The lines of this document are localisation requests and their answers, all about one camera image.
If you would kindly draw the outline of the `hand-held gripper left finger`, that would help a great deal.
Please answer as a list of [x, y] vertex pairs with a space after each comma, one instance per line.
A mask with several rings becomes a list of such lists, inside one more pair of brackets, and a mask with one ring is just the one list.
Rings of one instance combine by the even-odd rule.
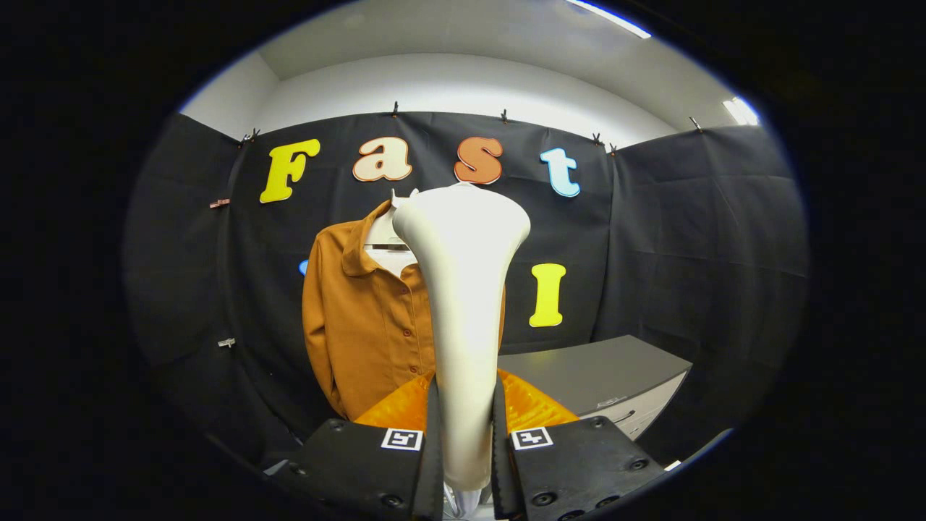
[[273, 484], [321, 520], [441, 520], [439, 388], [425, 390], [425, 428], [330, 419], [281, 463]]

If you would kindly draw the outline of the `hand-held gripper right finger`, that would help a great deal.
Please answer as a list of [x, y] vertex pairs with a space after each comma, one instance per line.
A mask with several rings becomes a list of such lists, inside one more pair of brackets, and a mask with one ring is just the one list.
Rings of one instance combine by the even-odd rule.
[[497, 520], [601, 514], [664, 475], [605, 416], [579, 419], [513, 373], [493, 396], [492, 499]]

